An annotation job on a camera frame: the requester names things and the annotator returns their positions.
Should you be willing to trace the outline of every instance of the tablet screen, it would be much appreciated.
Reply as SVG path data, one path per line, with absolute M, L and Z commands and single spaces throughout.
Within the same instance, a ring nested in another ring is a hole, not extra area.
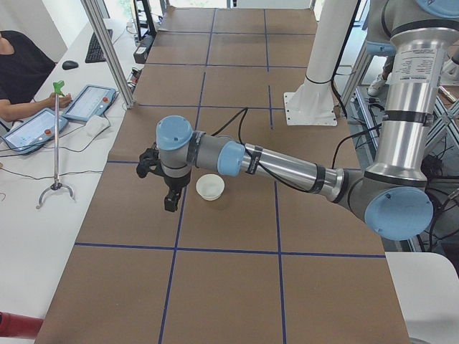
M 106 94 L 106 89 L 89 86 L 83 94 L 70 105 L 69 110 L 67 110 L 65 114 L 68 116 L 88 118 L 95 112 L 100 101 Z
M 42 112 L 29 122 L 25 122 L 6 137 L 14 147 L 24 147 L 32 144 L 46 129 L 55 125 L 55 114 L 49 110 Z

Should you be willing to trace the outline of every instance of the green handle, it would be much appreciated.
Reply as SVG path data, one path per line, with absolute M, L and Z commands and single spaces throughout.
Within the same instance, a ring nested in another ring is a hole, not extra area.
M 55 88 L 55 93 L 57 93 L 58 95 L 63 95 L 65 96 L 65 94 L 61 91 L 61 89 L 64 87 L 65 83 L 64 83 L 64 80 L 60 80 L 58 82 L 53 82 L 52 85 L 54 86 Z

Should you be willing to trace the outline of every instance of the black shirt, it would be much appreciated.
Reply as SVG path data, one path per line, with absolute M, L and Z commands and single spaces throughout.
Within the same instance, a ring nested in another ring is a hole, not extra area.
M 55 63 L 24 34 L 2 31 L 1 36 L 13 46 L 14 53 L 0 54 L 0 100 L 30 102 Z

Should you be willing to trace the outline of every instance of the reacher grabber tool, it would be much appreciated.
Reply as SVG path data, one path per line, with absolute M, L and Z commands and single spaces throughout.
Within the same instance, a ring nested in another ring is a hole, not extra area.
M 75 200 L 73 197 L 73 190 L 69 186 L 61 183 L 59 181 L 59 96 L 64 95 L 62 93 L 61 89 L 64 86 L 64 81 L 59 81 L 59 82 L 53 82 L 52 85 L 55 88 L 55 94 L 56 94 L 56 101 L 55 101 L 55 175 L 54 179 L 55 182 L 49 187 L 46 188 L 40 197 L 38 198 L 38 205 L 35 207 L 36 209 L 40 209 L 43 206 L 43 198 L 44 195 L 48 191 L 57 191 L 60 190 L 61 188 L 64 188 L 69 191 L 70 198 Z

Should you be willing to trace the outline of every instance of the keyboard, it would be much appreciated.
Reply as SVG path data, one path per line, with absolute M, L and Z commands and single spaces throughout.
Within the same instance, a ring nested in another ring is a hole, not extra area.
M 113 30 L 108 29 L 108 34 L 110 38 L 113 35 Z M 89 41 L 89 47 L 87 48 L 86 54 L 86 63 L 94 63 L 94 62 L 104 62 L 105 56 L 103 56 L 102 47 L 99 44 L 98 38 L 95 36 L 95 33 L 91 36 L 91 40 Z

